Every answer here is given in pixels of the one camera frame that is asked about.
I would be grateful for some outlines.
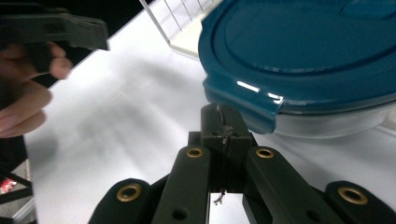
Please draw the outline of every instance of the blue lid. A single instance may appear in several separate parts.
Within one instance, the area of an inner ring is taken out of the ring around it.
[[[266,132],[278,113],[395,101],[395,14],[394,0],[224,0],[199,41],[206,97]]]

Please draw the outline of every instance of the white wire rack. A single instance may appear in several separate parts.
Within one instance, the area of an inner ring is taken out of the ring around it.
[[[168,45],[198,58],[203,20],[221,0],[139,0]]]

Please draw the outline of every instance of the white table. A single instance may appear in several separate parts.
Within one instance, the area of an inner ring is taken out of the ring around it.
[[[51,90],[48,121],[26,134],[41,224],[87,223],[126,178],[167,175],[207,105],[200,63],[173,52],[143,12]],[[281,151],[313,186],[366,187],[396,209],[396,132],[384,127],[333,140],[256,135]],[[212,223],[247,223],[240,196],[211,206]]]

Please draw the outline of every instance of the brass screw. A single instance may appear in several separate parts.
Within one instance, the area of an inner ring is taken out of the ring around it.
[[[190,148],[189,150],[187,150],[186,154],[188,157],[191,158],[199,158],[204,156],[204,152],[198,147]]]
[[[125,191],[128,189],[133,189],[134,193],[131,195],[126,194]],[[123,203],[128,203],[138,198],[141,192],[142,192],[142,187],[140,185],[129,184],[119,189],[119,191],[117,192],[117,199]]]
[[[364,205],[369,202],[367,197],[357,189],[341,187],[338,189],[338,194],[349,203]]]
[[[256,150],[256,154],[264,159],[271,159],[275,156],[274,152],[269,148],[259,148]]]

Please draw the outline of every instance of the round container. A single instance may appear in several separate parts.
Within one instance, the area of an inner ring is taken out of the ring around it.
[[[396,4],[225,0],[204,21],[210,102],[249,129],[308,138],[380,124],[396,103]]]

